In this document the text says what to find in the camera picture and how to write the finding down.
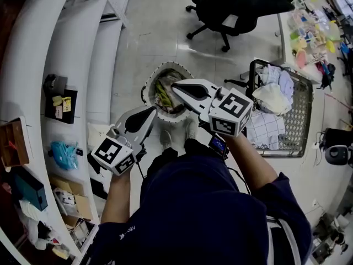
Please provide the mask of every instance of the plaid cloth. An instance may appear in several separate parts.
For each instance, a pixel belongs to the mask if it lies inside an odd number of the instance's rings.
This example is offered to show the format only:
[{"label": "plaid cloth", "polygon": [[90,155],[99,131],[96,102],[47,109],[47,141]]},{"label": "plaid cloth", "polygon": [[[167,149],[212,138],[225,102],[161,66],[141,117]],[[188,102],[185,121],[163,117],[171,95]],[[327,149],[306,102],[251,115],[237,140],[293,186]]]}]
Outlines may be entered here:
[{"label": "plaid cloth", "polygon": [[283,117],[268,114],[259,110],[252,113],[247,125],[247,138],[256,145],[266,145],[271,150],[279,148],[278,135],[286,133]]}]

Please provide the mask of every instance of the gray sneaker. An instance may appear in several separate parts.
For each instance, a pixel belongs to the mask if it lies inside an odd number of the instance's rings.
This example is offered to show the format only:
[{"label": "gray sneaker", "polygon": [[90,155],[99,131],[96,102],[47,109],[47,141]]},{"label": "gray sneaker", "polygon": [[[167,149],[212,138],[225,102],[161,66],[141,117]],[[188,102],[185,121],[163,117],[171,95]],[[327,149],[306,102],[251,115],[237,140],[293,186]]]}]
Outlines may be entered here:
[{"label": "gray sneaker", "polygon": [[159,135],[159,142],[163,146],[163,151],[172,146],[172,136],[166,130],[162,130]]},{"label": "gray sneaker", "polygon": [[198,128],[198,124],[195,121],[195,119],[190,118],[189,123],[186,126],[186,139],[196,139],[197,128]]}]

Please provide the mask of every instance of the black and white marker cube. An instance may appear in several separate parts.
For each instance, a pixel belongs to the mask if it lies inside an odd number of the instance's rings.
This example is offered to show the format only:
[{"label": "black and white marker cube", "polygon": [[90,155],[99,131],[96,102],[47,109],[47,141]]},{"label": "black and white marker cube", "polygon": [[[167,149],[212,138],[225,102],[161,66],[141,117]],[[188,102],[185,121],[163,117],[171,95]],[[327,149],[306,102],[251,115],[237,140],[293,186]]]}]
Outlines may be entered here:
[{"label": "black and white marker cube", "polygon": [[209,113],[211,130],[219,134],[238,136],[249,121],[253,101],[232,88],[219,106]]},{"label": "black and white marker cube", "polygon": [[92,151],[92,156],[102,167],[117,176],[137,161],[131,148],[108,136],[103,137],[101,144]]}]

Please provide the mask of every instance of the office chair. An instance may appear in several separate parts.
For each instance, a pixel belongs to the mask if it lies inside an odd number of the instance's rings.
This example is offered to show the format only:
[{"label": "office chair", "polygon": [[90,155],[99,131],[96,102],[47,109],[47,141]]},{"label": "office chair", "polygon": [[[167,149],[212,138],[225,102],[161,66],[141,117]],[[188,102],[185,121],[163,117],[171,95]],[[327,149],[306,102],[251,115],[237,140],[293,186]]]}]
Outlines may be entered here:
[{"label": "office chair", "polygon": [[[230,49],[227,35],[237,36],[255,29],[258,17],[294,10],[292,0],[192,0],[195,6],[187,6],[186,11],[196,10],[200,21],[205,23],[186,37],[192,39],[205,29],[220,32],[225,43],[223,52]],[[234,27],[222,23],[229,15],[238,17]]]}]

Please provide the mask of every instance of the blue plastic bag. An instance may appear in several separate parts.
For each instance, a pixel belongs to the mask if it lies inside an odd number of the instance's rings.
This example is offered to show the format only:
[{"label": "blue plastic bag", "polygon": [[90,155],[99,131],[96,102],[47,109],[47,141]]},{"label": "blue plastic bag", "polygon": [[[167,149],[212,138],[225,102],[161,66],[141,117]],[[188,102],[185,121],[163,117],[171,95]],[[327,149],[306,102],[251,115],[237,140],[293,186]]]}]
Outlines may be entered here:
[{"label": "blue plastic bag", "polygon": [[58,166],[64,170],[78,169],[77,143],[75,146],[67,145],[62,141],[53,141],[50,144],[53,157]]}]

